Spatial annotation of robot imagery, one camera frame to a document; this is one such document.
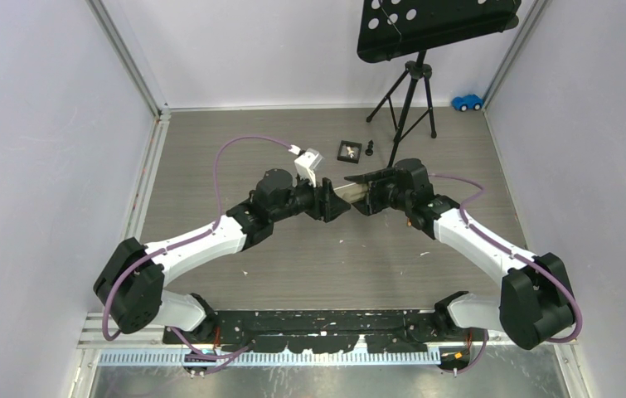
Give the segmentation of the white beige remote control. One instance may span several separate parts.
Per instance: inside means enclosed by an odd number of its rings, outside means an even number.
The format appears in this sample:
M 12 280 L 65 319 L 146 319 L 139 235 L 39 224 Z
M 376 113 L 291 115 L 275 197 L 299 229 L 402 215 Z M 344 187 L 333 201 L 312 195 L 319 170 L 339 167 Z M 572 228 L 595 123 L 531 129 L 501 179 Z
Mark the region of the white beige remote control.
M 364 201 L 368 190 L 369 186 L 367 184 L 349 183 L 344 186 L 336 187 L 334 192 L 347 203 L 353 204 Z

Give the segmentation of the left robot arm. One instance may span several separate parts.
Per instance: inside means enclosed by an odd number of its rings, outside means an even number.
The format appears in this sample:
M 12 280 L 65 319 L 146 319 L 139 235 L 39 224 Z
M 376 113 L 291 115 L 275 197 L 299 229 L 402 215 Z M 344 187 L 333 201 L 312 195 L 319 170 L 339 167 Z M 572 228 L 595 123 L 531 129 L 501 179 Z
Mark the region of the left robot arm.
M 350 208 L 327 178 L 312 184 L 285 170 L 270 169 L 246 200 L 210 225 L 146 245 L 133 237 L 120 242 L 93 287 L 104 305 L 104 319 L 113 319 L 122 334 L 154 324 L 178 329 L 196 343 L 208 342 L 216 323 L 206 304 L 196 294 L 167 291 L 172 281 L 258 245 L 272 235 L 277 221 L 305 214 L 331 222 Z

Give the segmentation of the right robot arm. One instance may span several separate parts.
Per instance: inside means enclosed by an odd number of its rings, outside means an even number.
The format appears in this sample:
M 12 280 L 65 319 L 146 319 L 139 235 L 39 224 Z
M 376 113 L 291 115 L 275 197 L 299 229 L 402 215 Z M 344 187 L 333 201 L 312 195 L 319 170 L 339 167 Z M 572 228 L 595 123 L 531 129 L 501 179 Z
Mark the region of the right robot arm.
M 378 171 L 347 176 L 349 202 L 365 216 L 401 211 L 410 226 L 456 250 L 499 287 L 498 298 L 459 291 L 434 306 L 434 329 L 455 340 L 467 329 L 505 333 L 525 350 L 543 342 L 575 340 L 584 324 L 564 262 L 511 244 L 472 218 L 470 198 L 438 194 L 417 158 Z

